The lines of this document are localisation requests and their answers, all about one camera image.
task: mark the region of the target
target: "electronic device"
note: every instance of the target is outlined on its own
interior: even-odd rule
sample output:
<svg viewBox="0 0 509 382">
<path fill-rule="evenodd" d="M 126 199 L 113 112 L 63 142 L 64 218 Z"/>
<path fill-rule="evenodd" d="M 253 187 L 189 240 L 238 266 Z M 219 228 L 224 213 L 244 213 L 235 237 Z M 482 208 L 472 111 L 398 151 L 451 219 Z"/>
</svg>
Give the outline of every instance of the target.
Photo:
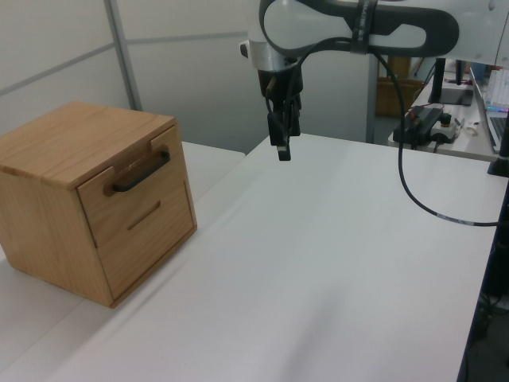
<svg viewBox="0 0 509 382">
<path fill-rule="evenodd" d="M 301 65 L 312 53 L 444 57 L 501 66 L 509 62 L 509 33 L 504 33 L 509 2 L 245 0 L 245 7 L 249 41 L 240 50 L 258 70 L 270 109 L 270 141 L 280 160 L 291 159 L 289 137 L 300 134 Z M 509 133 L 505 137 L 489 172 L 509 177 Z"/>
<path fill-rule="evenodd" d="M 493 70 L 484 99 L 486 108 L 493 111 L 509 109 L 509 70 Z"/>
<path fill-rule="evenodd" d="M 442 113 L 429 133 L 429 138 L 437 143 L 437 148 L 443 143 L 454 143 L 458 130 L 457 119 L 453 121 L 450 114 Z"/>
<path fill-rule="evenodd" d="M 487 108 L 483 94 L 480 91 L 479 81 L 475 78 L 473 72 L 471 72 L 471 76 L 481 122 L 488 129 L 487 133 L 492 143 L 493 152 L 498 154 L 500 152 L 500 145 L 502 143 L 503 132 L 506 126 L 507 113 L 505 111 Z"/>
<path fill-rule="evenodd" d="M 413 149 L 424 146 L 431 142 L 431 129 L 442 116 L 439 108 L 427 108 L 423 106 L 412 107 L 405 116 L 405 140 L 403 143 L 411 145 Z M 399 142 L 401 123 L 393 133 L 395 142 Z"/>
</svg>

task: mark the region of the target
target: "black cable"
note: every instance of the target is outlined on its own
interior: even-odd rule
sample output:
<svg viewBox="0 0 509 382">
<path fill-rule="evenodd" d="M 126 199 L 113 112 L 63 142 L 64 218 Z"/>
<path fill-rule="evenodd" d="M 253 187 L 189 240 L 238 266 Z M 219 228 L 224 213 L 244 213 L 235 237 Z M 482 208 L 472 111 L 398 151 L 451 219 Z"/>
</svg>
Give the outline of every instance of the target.
<svg viewBox="0 0 509 382">
<path fill-rule="evenodd" d="M 426 85 L 427 83 L 429 83 L 429 81 L 431 80 L 431 76 L 433 74 L 435 74 L 435 68 L 437 67 L 437 63 L 435 62 L 433 64 L 433 66 L 431 67 L 431 69 L 429 70 L 429 73 L 428 73 L 428 76 L 426 76 L 425 80 L 424 80 L 424 84 Z"/>
<path fill-rule="evenodd" d="M 306 61 L 306 59 L 311 54 L 320 52 L 322 50 L 349 51 L 351 46 L 352 46 L 351 38 L 346 38 L 346 37 L 328 38 L 326 40 L 317 42 L 315 45 L 313 45 L 311 48 L 308 49 L 308 51 L 304 54 L 304 56 L 302 56 L 300 58 L 300 60 L 297 62 L 295 69 L 293 70 L 292 76 L 290 77 L 288 91 L 286 92 L 285 112 L 283 115 L 283 122 L 285 125 L 285 129 L 289 130 L 289 124 L 291 123 L 291 121 L 289 120 L 290 100 L 292 98 L 293 86 L 295 84 L 295 81 L 297 80 L 297 75 L 301 72 L 302 64 L 304 64 L 304 61 Z"/>
<path fill-rule="evenodd" d="M 283 114 L 283 123 L 285 126 L 285 129 L 289 130 L 289 124 L 291 121 L 289 120 L 289 113 L 290 113 L 290 100 L 292 98 L 293 93 L 293 86 L 295 84 L 295 81 L 297 80 L 297 75 L 299 72 L 301 72 L 302 65 L 304 64 L 305 60 L 313 53 L 317 53 L 324 50 L 337 50 L 337 51 L 349 51 L 351 46 L 352 39 L 346 38 L 346 37 L 334 37 L 329 38 L 327 40 L 320 41 L 313 45 L 311 48 L 308 49 L 308 51 L 299 59 L 299 61 L 296 64 L 296 68 L 293 70 L 292 76 L 289 80 L 289 86 L 288 90 L 286 92 L 286 98 L 285 98 L 285 110 Z M 509 221 L 504 222 L 490 222 L 490 223 L 480 223 L 475 221 L 467 221 L 467 220 L 460 220 L 456 219 L 450 216 L 442 215 L 441 213 L 433 211 L 431 208 L 427 207 L 426 205 L 422 204 L 410 191 L 406 179 L 405 174 L 403 173 L 403 144 L 405 141 L 405 129 L 403 128 L 405 126 L 405 101 L 403 99 L 403 94 L 401 87 L 399 86 L 398 79 L 396 78 L 396 75 L 390 69 L 389 64 L 383 59 L 383 57 L 380 55 L 380 53 L 370 47 L 368 49 L 368 52 L 373 54 L 378 61 L 383 65 L 383 67 L 386 69 L 387 73 L 389 74 L 389 77 L 392 80 L 392 83 L 394 84 L 394 87 L 396 89 L 396 92 L 398 94 L 398 100 L 399 100 L 399 106 L 400 106 L 400 117 L 401 117 L 401 126 L 400 129 L 400 139 L 399 139 L 399 148 L 398 148 L 398 171 L 399 171 L 399 179 L 402 183 L 402 186 L 408 195 L 408 197 L 421 209 L 426 211 L 427 213 L 434 215 L 442 220 L 446 220 L 452 223 L 456 224 L 462 224 L 462 225 L 468 225 L 473 227 L 509 227 Z M 269 103 L 269 95 L 270 93 L 266 91 L 266 104 L 270 110 L 270 103 Z"/>
<path fill-rule="evenodd" d="M 392 79 L 392 82 L 396 88 L 396 92 L 398 93 L 398 99 L 399 99 L 399 106 L 400 106 L 400 116 L 401 116 L 401 126 L 405 126 L 405 101 L 403 99 L 403 94 L 401 87 L 399 86 L 398 79 L 396 78 L 396 75 L 392 72 L 392 70 L 389 67 L 389 64 L 383 59 L 383 57 L 376 51 L 376 49 L 370 48 L 369 53 L 372 53 L 378 61 L 383 65 L 383 67 L 387 70 L 387 73 L 389 73 L 390 78 Z M 399 179 L 401 180 L 402 186 L 408 195 L 408 197 L 421 209 L 425 210 L 427 213 L 430 213 L 431 215 L 434 215 L 436 217 L 439 217 L 442 220 L 447 220 L 453 223 L 462 224 L 462 225 L 468 225 L 473 227 L 509 227 L 509 221 L 504 222 L 491 222 L 491 223 L 480 223 L 476 221 L 466 221 L 466 220 L 459 220 L 454 217 L 442 215 L 441 213 L 433 211 L 431 208 L 427 207 L 426 205 L 422 204 L 410 191 L 408 188 L 408 185 L 406 183 L 405 174 L 403 173 L 403 143 L 405 140 L 405 129 L 400 129 L 400 139 L 399 139 L 399 148 L 398 148 L 398 170 L 399 170 Z"/>
<path fill-rule="evenodd" d="M 442 144 L 441 140 L 437 138 L 437 144 L 435 145 L 435 148 L 433 149 L 433 154 L 436 154 L 438 151 L 438 147 Z"/>
</svg>

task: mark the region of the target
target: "wooden surface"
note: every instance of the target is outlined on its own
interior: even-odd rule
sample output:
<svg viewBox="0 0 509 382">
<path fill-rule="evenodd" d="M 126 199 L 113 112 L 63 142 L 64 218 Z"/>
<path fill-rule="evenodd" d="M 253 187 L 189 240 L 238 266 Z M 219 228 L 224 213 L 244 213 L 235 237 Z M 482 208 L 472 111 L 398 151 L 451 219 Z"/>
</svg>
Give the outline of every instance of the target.
<svg viewBox="0 0 509 382">
<path fill-rule="evenodd" d="M 76 191 L 0 173 L 0 243 L 12 267 L 113 302 Z"/>
<path fill-rule="evenodd" d="M 150 142 L 153 156 L 161 150 L 170 162 L 126 193 L 111 185 L 126 169 L 109 167 L 79 187 L 104 272 L 116 299 L 192 229 L 196 218 L 177 127 Z"/>
<path fill-rule="evenodd" d="M 0 171 L 73 189 L 176 122 L 163 115 L 69 103 L 0 137 Z"/>
<path fill-rule="evenodd" d="M 196 230 L 173 117 L 70 103 L 0 138 L 0 174 L 13 267 L 106 306 Z"/>
<path fill-rule="evenodd" d="M 157 151 L 168 150 L 171 159 L 162 168 L 150 175 L 142 183 L 127 193 L 115 193 L 111 186 L 116 179 L 126 171 L 135 171 L 136 165 L 108 167 L 102 173 L 93 177 L 78 188 L 80 199 L 87 214 L 95 243 L 98 247 L 104 245 L 122 230 L 127 230 L 175 185 L 182 187 L 187 178 L 182 154 L 181 143 L 177 140 L 177 128 L 166 131 L 165 146 L 158 147 Z M 146 145 L 150 155 L 152 149 Z"/>
</svg>

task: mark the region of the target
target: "black pole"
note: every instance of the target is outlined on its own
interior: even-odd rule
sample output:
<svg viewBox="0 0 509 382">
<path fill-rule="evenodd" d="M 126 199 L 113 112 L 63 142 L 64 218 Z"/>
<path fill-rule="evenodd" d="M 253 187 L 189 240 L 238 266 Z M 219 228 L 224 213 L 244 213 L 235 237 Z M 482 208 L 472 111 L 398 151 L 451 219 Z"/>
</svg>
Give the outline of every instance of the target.
<svg viewBox="0 0 509 382">
<path fill-rule="evenodd" d="M 442 95 L 442 83 L 444 82 L 445 58 L 437 58 L 435 64 L 435 75 L 433 76 L 433 86 L 429 95 L 430 103 L 440 101 Z"/>
</svg>

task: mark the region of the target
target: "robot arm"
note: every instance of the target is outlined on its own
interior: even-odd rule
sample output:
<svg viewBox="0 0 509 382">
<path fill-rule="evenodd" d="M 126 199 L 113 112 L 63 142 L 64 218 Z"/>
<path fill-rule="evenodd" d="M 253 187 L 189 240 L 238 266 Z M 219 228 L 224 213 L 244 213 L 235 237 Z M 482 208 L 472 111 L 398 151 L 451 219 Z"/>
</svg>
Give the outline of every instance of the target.
<svg viewBox="0 0 509 382">
<path fill-rule="evenodd" d="M 300 134 L 303 85 L 296 62 L 317 43 L 345 37 L 352 39 L 352 53 L 371 48 L 391 56 L 509 65 L 507 0 L 245 0 L 245 7 L 249 41 L 241 52 L 258 69 L 262 93 L 274 105 L 269 131 L 281 160 L 290 159 L 289 137 Z M 292 75 L 297 81 L 286 105 Z"/>
</svg>

